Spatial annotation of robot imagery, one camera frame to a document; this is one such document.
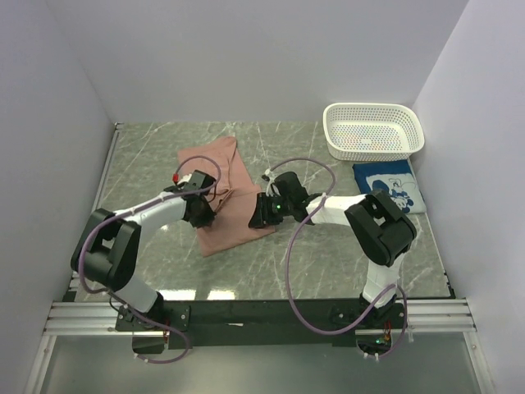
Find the garment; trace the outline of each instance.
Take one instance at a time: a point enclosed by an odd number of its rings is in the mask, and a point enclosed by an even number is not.
[[[354,176],[361,193],[381,189],[404,213],[423,213],[427,206],[407,160],[354,164]]]
[[[248,227],[261,188],[254,185],[237,150],[235,137],[221,137],[210,144],[182,149],[177,152],[179,162],[196,154],[212,158],[221,169],[215,198],[210,206],[217,213],[209,227],[196,229],[201,253],[204,257],[233,248],[245,242],[272,234],[274,227],[253,229]],[[196,158],[187,162],[180,175],[200,170],[217,179],[217,169],[208,160]],[[213,197],[213,190],[208,201]]]

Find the folded towel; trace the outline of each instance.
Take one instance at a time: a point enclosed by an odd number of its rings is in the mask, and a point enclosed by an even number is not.
[[[208,198],[210,206],[217,213],[215,220],[211,226],[196,230],[201,254],[206,257],[272,234],[274,227],[248,227],[249,219],[255,212],[257,193],[261,192],[261,188],[253,184],[237,151],[235,137],[221,137],[210,144],[177,152],[180,162],[196,154],[212,158],[221,169],[221,180],[217,185],[215,198]],[[217,178],[215,166],[203,158],[187,162],[181,169],[181,175],[193,170],[200,170]]]
[[[361,193],[386,191],[404,213],[427,211],[407,160],[354,164],[354,176]]]

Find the marble table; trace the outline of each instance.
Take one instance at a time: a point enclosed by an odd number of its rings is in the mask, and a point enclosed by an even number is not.
[[[359,194],[352,163],[327,150],[321,122],[200,122],[122,124],[104,172],[98,206],[127,208],[157,195],[171,184],[176,152],[233,135],[255,183],[270,165],[285,158],[316,158],[334,170],[333,195]],[[324,191],[331,178],[314,163],[290,163],[309,192]],[[404,260],[401,286],[413,298],[449,297],[450,289],[426,214],[410,219],[418,237]],[[141,245],[137,272],[168,300],[264,300],[286,297],[285,249],[297,225],[287,218],[277,232],[203,258],[194,229],[187,222],[165,226]],[[307,227],[294,246],[290,269],[297,298],[358,297],[368,269],[367,257],[348,227]],[[75,300],[102,300],[79,289]]]

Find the white basket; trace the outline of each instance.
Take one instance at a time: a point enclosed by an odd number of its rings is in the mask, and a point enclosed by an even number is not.
[[[397,104],[336,103],[322,116],[328,151],[339,160],[389,162],[423,147],[418,117]]]

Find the blue cloth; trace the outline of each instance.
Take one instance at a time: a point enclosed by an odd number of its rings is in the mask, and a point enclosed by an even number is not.
[[[404,213],[427,211],[407,160],[354,164],[354,176],[361,193],[381,189],[390,195]]]

